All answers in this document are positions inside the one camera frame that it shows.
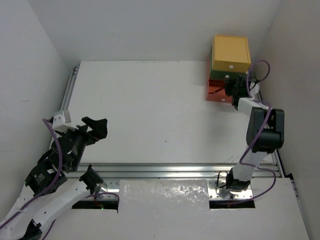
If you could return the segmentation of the green drawer box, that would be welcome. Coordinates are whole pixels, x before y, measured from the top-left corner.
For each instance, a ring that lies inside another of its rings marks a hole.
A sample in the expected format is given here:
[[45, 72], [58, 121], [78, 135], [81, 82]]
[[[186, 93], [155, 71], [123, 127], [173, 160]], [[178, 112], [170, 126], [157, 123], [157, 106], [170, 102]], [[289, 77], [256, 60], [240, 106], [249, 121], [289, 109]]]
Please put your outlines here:
[[206, 76], [209, 80], [225, 80], [225, 79], [237, 79], [238, 76], [245, 76], [246, 72], [230, 72], [230, 71], [220, 71], [212, 70], [212, 48], [207, 59], [206, 64]]

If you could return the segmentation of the red drawer box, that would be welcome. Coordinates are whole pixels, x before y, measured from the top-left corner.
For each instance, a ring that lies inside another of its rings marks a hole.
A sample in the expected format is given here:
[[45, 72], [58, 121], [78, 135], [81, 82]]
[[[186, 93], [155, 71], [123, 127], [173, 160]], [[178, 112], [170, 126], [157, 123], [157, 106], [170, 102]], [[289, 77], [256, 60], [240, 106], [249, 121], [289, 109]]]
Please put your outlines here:
[[206, 100], [218, 103], [230, 104], [232, 98], [225, 94], [225, 83], [224, 80], [211, 80], [207, 78], [206, 84]]

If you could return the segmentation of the yellow drawer box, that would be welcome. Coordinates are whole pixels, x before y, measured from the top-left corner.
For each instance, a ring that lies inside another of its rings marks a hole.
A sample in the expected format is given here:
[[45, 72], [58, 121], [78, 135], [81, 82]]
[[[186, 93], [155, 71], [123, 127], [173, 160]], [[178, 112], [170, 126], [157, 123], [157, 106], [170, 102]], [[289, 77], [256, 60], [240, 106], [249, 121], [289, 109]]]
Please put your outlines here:
[[248, 38], [245, 36], [216, 34], [211, 50], [214, 71], [245, 73], [252, 64]]

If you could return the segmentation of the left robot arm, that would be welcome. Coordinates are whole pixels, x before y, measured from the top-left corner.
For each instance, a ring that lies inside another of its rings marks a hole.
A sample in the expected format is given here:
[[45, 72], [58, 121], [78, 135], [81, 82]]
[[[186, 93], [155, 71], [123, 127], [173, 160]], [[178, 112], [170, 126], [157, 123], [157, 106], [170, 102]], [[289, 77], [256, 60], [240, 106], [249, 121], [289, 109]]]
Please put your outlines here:
[[63, 114], [42, 120], [54, 141], [25, 179], [21, 193], [0, 223], [2, 240], [39, 240], [59, 215], [79, 200], [99, 194], [104, 184], [99, 174], [88, 166], [61, 196], [47, 199], [77, 171], [86, 147], [107, 137], [107, 119], [83, 117], [84, 125], [72, 125]]

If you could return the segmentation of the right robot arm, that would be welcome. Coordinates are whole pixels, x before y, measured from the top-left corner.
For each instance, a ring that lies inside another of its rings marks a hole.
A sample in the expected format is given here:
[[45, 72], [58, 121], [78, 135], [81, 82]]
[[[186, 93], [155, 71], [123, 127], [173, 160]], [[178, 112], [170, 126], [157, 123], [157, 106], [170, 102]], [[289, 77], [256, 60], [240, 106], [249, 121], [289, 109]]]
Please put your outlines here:
[[224, 80], [225, 94], [231, 97], [231, 105], [249, 117], [246, 132], [247, 148], [239, 162], [226, 173], [225, 183], [217, 183], [218, 188], [231, 192], [247, 190], [255, 170], [266, 171], [259, 167], [262, 160], [280, 149], [285, 138], [285, 112], [273, 108], [268, 103], [255, 98], [258, 81], [238, 76]]

